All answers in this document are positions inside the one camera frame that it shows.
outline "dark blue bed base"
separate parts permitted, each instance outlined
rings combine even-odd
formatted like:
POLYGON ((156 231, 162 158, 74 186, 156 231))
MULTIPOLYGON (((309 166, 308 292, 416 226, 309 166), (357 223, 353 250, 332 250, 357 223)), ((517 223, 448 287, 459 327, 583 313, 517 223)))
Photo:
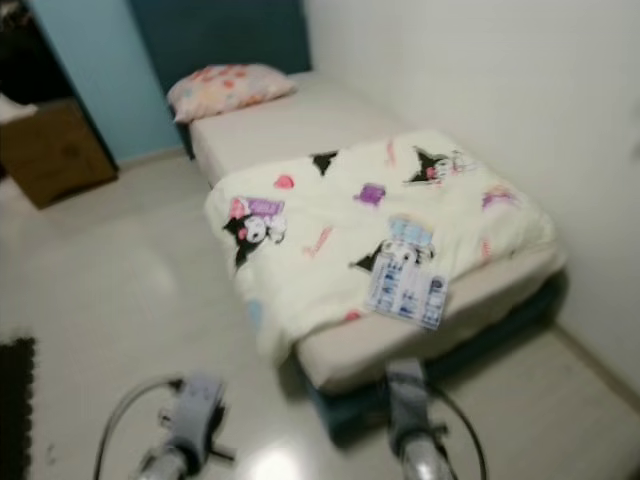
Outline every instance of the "dark blue bed base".
MULTIPOLYGON (((437 382, 458 373, 520 332, 534 325, 545 324, 545 320, 552 317, 551 313, 563 298, 564 291, 562 275, 547 280, 537 293, 514 308, 504 320, 435 361, 425 364, 429 378, 437 382)), ((334 443, 342 444, 348 441, 369 427, 372 419, 379 422, 380 417, 386 415, 388 392, 383 383, 361 387, 348 394, 331 396, 317 390, 301 368, 298 371, 334 443)))
MULTIPOLYGON (((166 94, 210 64, 264 63, 285 73, 311 69, 301 0, 129 0, 166 94)), ((177 125, 193 158, 189 129, 177 125)))

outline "light blue wall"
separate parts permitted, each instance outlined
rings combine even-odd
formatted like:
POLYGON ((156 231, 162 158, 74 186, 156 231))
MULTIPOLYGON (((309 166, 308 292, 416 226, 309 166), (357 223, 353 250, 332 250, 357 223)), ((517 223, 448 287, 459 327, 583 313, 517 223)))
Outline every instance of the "light blue wall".
POLYGON ((180 145, 126 0, 31 4, 116 161, 180 145))

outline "cartoon print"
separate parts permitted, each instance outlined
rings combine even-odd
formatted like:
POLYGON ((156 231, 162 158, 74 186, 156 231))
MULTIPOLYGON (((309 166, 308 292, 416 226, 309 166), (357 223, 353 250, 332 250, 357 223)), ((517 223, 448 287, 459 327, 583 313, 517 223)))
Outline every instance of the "cartoon print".
POLYGON ((386 164, 392 166, 393 168, 396 167, 396 153, 394 151, 393 148, 393 140, 389 140, 387 142, 387 161, 386 164))
POLYGON ((280 215, 284 202, 260 198, 234 198, 229 221, 223 227, 233 235, 238 250, 235 265, 239 269, 265 239, 279 244, 287 231, 286 219, 280 215))
POLYGON ((321 176, 324 177, 326 175, 327 170, 331 166, 331 162, 333 162, 333 159, 336 157, 336 155, 338 155, 337 150, 333 152, 317 153, 315 155, 311 155, 311 161, 318 168, 321 176))
POLYGON ((358 267, 371 273, 378 255, 381 254, 392 257, 396 263, 413 265, 422 265, 435 257, 435 247, 431 242, 433 233, 422 225, 405 216, 394 216, 389 219, 389 229, 390 239, 380 242, 373 253, 350 263, 349 267, 358 267))
POLYGON ((362 317, 362 313, 359 310, 349 310, 344 316, 345 322, 354 322, 362 317))
POLYGON ((362 257, 355 263, 350 263, 349 267, 358 267, 371 273, 378 255, 389 256, 396 263, 422 265, 425 258, 431 260, 435 257, 435 249, 433 245, 423 248, 403 240, 383 240, 373 253, 362 257))
POLYGON ((495 203, 508 203, 510 205, 518 204, 518 197, 516 197, 510 190, 497 185, 487 190, 482 196, 482 209, 486 210, 495 203))
POLYGON ((383 185, 377 185, 375 183, 365 183, 362 186, 362 190, 358 195, 354 195, 354 200, 360 200, 362 203, 368 203, 377 207, 386 195, 386 191, 383 185))
POLYGON ((249 311, 249 320, 256 330, 260 330, 262 326, 263 308, 262 303, 257 299, 251 299, 247 302, 247 310, 249 311))
POLYGON ((476 167, 475 163, 469 161, 460 150, 453 150, 451 156, 447 156, 431 154, 418 147, 413 148, 420 162, 420 170, 405 183, 439 184, 449 175, 457 175, 476 167))
POLYGON ((291 190, 295 187, 295 182, 291 175, 280 175, 278 179, 273 183, 275 188, 279 188, 281 190, 291 190))
POLYGON ((487 240, 486 238, 484 238, 482 240, 482 259, 485 262, 488 262, 489 260, 491 260, 491 243, 489 243, 489 240, 487 240))
POLYGON ((312 247, 304 247, 302 249, 302 253, 309 256, 310 258, 315 258, 315 256, 318 254, 322 246, 326 243, 327 239, 331 235, 331 232, 333 232, 333 227, 324 227, 322 229, 322 232, 320 232, 320 237, 318 238, 316 244, 312 247))
POLYGON ((432 155, 418 147, 413 147, 418 155, 420 170, 418 170, 408 183, 428 182, 433 183, 440 180, 444 170, 451 165, 451 160, 446 155, 432 155))

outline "white wall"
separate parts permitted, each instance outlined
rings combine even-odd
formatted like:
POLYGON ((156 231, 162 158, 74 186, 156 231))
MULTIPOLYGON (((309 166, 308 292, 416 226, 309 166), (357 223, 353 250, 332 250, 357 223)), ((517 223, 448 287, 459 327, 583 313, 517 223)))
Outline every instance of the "white wall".
POLYGON ((316 68, 448 132, 555 218, 560 321, 640 393, 640 2, 307 0, 316 68))

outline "tiled floor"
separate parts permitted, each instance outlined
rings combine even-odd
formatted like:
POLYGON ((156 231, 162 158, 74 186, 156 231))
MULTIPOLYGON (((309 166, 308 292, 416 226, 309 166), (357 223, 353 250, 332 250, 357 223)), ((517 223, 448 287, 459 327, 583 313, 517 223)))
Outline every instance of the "tiled floor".
MULTIPOLYGON (((212 466, 206 478, 400 479, 383 431, 337 450, 306 398, 286 397, 260 361, 202 214, 207 192, 179 158, 42 212, 14 185, 0 188, 0 334, 39 342, 32 477, 89 478, 123 392, 198 369, 228 382, 221 441, 239 449, 234 469, 212 466)), ((474 419, 494 480, 627 479, 640 464, 640 418, 553 331, 448 388, 474 419)), ((128 478, 161 438, 161 405, 168 395, 125 417, 105 479, 128 478)), ((478 478, 468 438, 451 426, 461 480, 478 478)))

